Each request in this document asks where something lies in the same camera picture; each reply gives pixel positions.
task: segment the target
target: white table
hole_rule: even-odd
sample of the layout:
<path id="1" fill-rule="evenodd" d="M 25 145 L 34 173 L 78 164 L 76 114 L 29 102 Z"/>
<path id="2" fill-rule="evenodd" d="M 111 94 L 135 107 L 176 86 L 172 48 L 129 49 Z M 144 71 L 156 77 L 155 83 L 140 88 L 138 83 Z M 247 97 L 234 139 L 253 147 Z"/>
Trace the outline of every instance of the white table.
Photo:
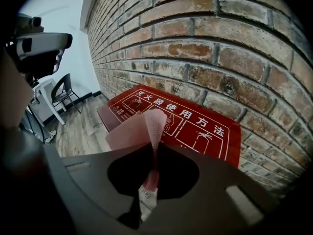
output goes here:
<path id="1" fill-rule="evenodd" d="M 52 102 L 50 102 L 50 100 L 48 99 L 48 96 L 47 96 L 47 92 L 45 90 L 45 87 L 48 85 L 48 84 L 52 84 L 53 86 L 56 85 L 56 82 L 53 80 L 53 78 L 47 78 L 47 77 L 44 77 L 42 79 L 39 79 L 38 80 L 39 84 L 36 85 L 34 88 L 33 88 L 33 91 L 37 92 L 37 91 L 40 91 L 41 94 L 43 95 L 44 97 L 44 100 L 46 101 L 48 107 L 50 108 L 50 110 L 52 111 L 52 113 L 55 115 L 55 117 L 58 119 L 58 121 L 64 125 L 65 122 L 63 121 L 63 119 L 61 118 L 60 114 L 56 111 L 56 109 L 53 107 L 52 105 Z M 63 103 L 61 103 L 61 106 L 63 108 L 63 110 L 66 112 L 66 108 L 65 108 L 65 105 Z"/>

